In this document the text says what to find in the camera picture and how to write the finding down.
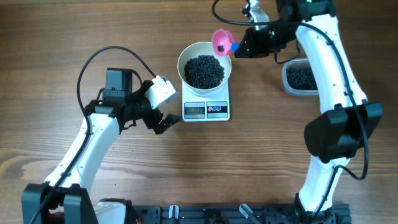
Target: wood grain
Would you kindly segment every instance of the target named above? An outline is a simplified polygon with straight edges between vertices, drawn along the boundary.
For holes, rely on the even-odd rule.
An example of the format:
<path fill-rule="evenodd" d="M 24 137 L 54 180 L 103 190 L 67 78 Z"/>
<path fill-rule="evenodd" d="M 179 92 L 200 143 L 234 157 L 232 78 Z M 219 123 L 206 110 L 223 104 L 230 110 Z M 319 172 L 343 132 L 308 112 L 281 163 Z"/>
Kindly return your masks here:
<path fill-rule="evenodd" d="M 274 1 L 261 2 L 271 19 Z M 0 223 L 20 223 L 21 193 L 40 183 L 74 140 L 82 115 L 76 80 L 86 59 L 107 45 L 139 54 L 180 88 L 177 59 L 188 45 L 209 41 L 219 28 L 237 38 L 245 27 L 222 24 L 212 1 L 39 4 L 0 6 Z M 220 14 L 241 19 L 242 1 L 222 1 Z M 354 223 L 396 223 L 398 214 L 397 1 L 336 1 L 340 31 L 356 78 L 384 116 L 370 140 L 369 175 L 343 174 L 334 201 L 349 203 Z M 281 60 L 295 54 L 294 44 Z M 305 125 L 319 115 L 317 97 L 286 95 L 282 66 L 272 57 L 233 58 L 231 120 L 181 122 L 156 136 L 138 127 L 122 133 L 104 158 L 91 191 L 134 204 L 253 205 L 290 203 L 304 183 L 310 154 Z M 88 103 L 104 85 L 107 67 L 133 68 L 130 55 L 112 50 L 93 60 L 83 77 Z M 181 96 L 162 105 L 181 114 Z M 361 172 L 363 151 L 349 168 Z"/>

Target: container of black beans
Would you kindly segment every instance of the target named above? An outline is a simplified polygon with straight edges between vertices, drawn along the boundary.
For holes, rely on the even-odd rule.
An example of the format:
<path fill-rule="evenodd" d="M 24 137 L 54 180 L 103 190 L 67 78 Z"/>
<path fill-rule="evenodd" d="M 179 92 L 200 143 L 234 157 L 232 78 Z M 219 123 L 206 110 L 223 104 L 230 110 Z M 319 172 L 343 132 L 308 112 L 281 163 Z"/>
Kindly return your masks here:
<path fill-rule="evenodd" d="M 226 83 L 231 73 L 231 59 L 217 56 L 211 42 L 199 42 L 181 53 L 177 68 L 190 90 L 205 96 L 216 93 Z"/>
<path fill-rule="evenodd" d="M 282 69 L 282 79 L 285 92 L 289 95 L 315 96 L 319 94 L 308 59 L 287 62 Z"/>

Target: black cable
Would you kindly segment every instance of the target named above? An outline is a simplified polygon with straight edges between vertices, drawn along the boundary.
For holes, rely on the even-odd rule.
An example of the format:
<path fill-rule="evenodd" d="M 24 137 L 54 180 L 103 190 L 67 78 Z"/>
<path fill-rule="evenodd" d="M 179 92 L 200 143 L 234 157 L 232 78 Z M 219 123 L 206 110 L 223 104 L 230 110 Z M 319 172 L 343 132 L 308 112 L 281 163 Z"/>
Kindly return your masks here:
<path fill-rule="evenodd" d="M 100 88 L 97 97 L 95 98 L 95 100 L 99 100 L 101 93 L 105 90 L 105 88 Z"/>
<path fill-rule="evenodd" d="M 366 133 L 366 129 L 365 129 L 365 125 L 364 125 L 364 123 L 363 123 L 362 116 L 361 116 L 361 114 L 359 113 L 358 107 L 357 107 L 357 105 L 356 105 L 356 103 L 355 103 L 355 99 L 354 99 L 354 97 L 353 97 L 353 91 L 351 90 L 351 86 L 350 86 L 350 84 L 349 84 L 349 80 L 348 80 L 348 76 L 347 76 L 347 71 L 346 71 L 346 69 L 345 69 L 345 66 L 344 66 L 344 63 L 343 63 L 343 59 L 341 58 L 341 55 L 340 55 L 340 53 L 339 53 L 339 51 L 338 51 L 338 49 L 337 49 L 335 43 L 334 43 L 322 30 L 320 30 L 319 28 L 317 28 L 317 27 L 315 27 L 315 26 L 313 26 L 313 25 L 310 25 L 310 24 L 303 23 L 303 22 L 287 22 L 287 21 L 272 21 L 272 22 L 237 22 L 237 21 L 230 21 L 230 20 L 227 20 L 227 19 L 223 19 L 223 18 L 221 18 L 219 15 L 217 15 L 217 13 L 216 13 L 216 11 L 215 11 L 215 7 L 216 7 L 216 4 L 218 3 L 218 1 L 219 1 L 219 0 L 215 0 L 215 1 L 214 1 L 213 6 L 211 7 L 211 11 L 212 11 L 213 15 L 214 15 L 218 20 L 220 20 L 221 22 L 225 22 L 225 23 L 227 23 L 227 24 L 232 24 L 232 25 L 238 25 L 238 26 L 265 26 L 265 25 L 268 25 L 268 26 L 269 26 L 269 25 L 271 25 L 271 26 L 274 26 L 274 25 L 280 25 L 280 26 L 304 26 L 304 27 L 308 27 L 308 28 L 310 28 L 310 29 L 312 29 L 312 30 L 318 32 L 320 35 L 322 35 L 322 36 L 326 39 L 328 45 L 330 45 L 330 47 L 332 47 L 333 51 L 335 52 L 336 58 L 337 58 L 337 60 L 338 60 L 338 62 L 339 62 L 339 64 L 340 64 L 341 72 L 343 73 L 343 78 L 344 78 L 344 82 L 345 82 L 345 87 L 346 87 L 346 89 L 347 89 L 346 94 L 348 95 L 349 100 L 351 101 L 351 104 L 353 105 L 353 109 L 354 109 L 355 115 L 356 115 L 356 117 L 357 117 L 357 119 L 358 119 L 358 123 L 359 123 L 359 126 L 360 126 L 360 128 L 361 128 L 362 139 L 363 139 L 363 145 L 364 145 L 364 166 L 363 166 L 363 171 L 362 171 L 362 174 L 361 174 L 360 177 L 358 177 L 357 175 L 355 175 L 351 170 L 349 170 L 349 169 L 348 169 L 347 167 L 345 167 L 345 166 L 338 165 L 338 166 L 334 167 L 332 179 L 331 179 L 330 182 L 329 182 L 328 188 L 327 188 L 327 190 L 326 190 L 326 192 L 325 192 L 325 195 L 324 195 L 323 198 L 322 198 L 321 204 L 323 205 L 323 204 L 326 202 L 326 200 L 327 200 L 327 197 L 328 197 L 328 195 L 329 195 L 331 186 L 333 185 L 333 181 L 334 181 L 334 178 L 335 178 L 335 176 L 336 176 L 335 173 L 337 173 L 337 170 L 338 170 L 338 169 L 342 168 L 344 171 L 346 171 L 350 176 L 352 176 L 352 177 L 353 177 L 354 179 L 356 179 L 356 180 L 363 180 L 363 179 L 365 179 L 366 174 L 368 173 L 368 167 L 369 167 L 369 145 L 368 145 L 368 135 L 367 135 L 367 133 Z M 321 210 L 321 208 L 322 208 L 322 206 L 319 206 L 319 207 L 318 207 L 317 211 L 315 212 L 316 215 L 314 215 L 312 219 L 315 219 L 315 218 L 317 217 L 317 215 L 318 215 L 319 211 Z"/>
<path fill-rule="evenodd" d="M 77 88 L 76 88 L 76 93 L 77 93 L 77 101 L 79 102 L 79 106 L 81 109 L 81 112 L 83 113 L 83 116 L 86 120 L 86 125 L 87 125 L 87 132 L 86 132 L 86 136 L 79 148 L 79 150 L 77 151 L 77 153 L 75 154 L 75 156 L 73 157 L 72 161 L 69 163 L 68 167 L 65 169 L 65 171 L 61 174 L 61 177 L 58 179 L 58 181 L 54 184 L 54 186 L 52 187 L 52 189 L 50 190 L 50 192 L 46 195 L 45 199 L 43 200 L 42 203 L 40 203 L 40 207 L 39 209 L 36 211 L 36 213 L 34 214 L 34 216 L 32 217 L 32 219 L 30 220 L 30 224 L 35 223 L 37 217 L 42 213 L 42 210 L 44 209 L 44 207 L 47 206 L 48 202 L 51 200 L 51 198 L 53 197 L 53 194 L 55 193 L 56 189 L 59 187 L 59 185 L 65 180 L 65 178 L 69 175 L 70 170 L 72 169 L 72 167 L 75 165 L 75 162 L 77 161 L 77 159 L 79 158 L 80 154 L 83 152 L 86 143 L 89 139 L 89 136 L 91 134 L 91 124 L 90 124 L 90 120 L 88 119 L 88 116 L 86 114 L 85 108 L 83 106 L 83 103 L 81 102 L 81 98 L 80 98 L 80 82 L 81 82 L 81 78 L 83 76 L 83 73 L 86 70 L 86 67 L 88 66 L 88 64 L 92 61 L 92 59 L 97 56 L 99 53 L 105 51 L 105 50 L 109 50 L 109 49 L 119 49 L 119 50 L 124 50 L 129 52 L 130 54 L 132 54 L 133 56 L 135 56 L 142 64 L 143 66 L 148 70 L 148 72 L 153 76 L 156 77 L 156 75 L 152 72 L 152 70 L 150 70 L 150 68 L 147 66 L 147 64 L 136 54 L 134 53 L 132 50 L 129 50 L 125 47 L 119 47 L 119 46 L 109 46 L 109 47 L 104 47 L 102 49 L 99 49 L 97 52 L 95 52 L 84 64 L 83 68 L 80 71 L 78 80 L 77 80 Z M 140 84 L 142 86 L 142 80 L 139 77 L 138 73 L 136 71 L 134 71 L 134 74 L 137 75 L 138 79 L 140 80 Z"/>
<path fill-rule="evenodd" d="M 300 42 L 298 40 L 296 40 L 296 49 L 297 49 L 298 54 L 296 56 L 292 57 L 291 59 L 285 60 L 283 62 L 278 62 L 278 50 L 275 50 L 275 53 L 274 53 L 275 63 L 277 63 L 278 65 L 282 65 L 286 62 L 289 62 L 296 58 L 299 58 L 301 55 L 301 49 L 300 49 Z"/>

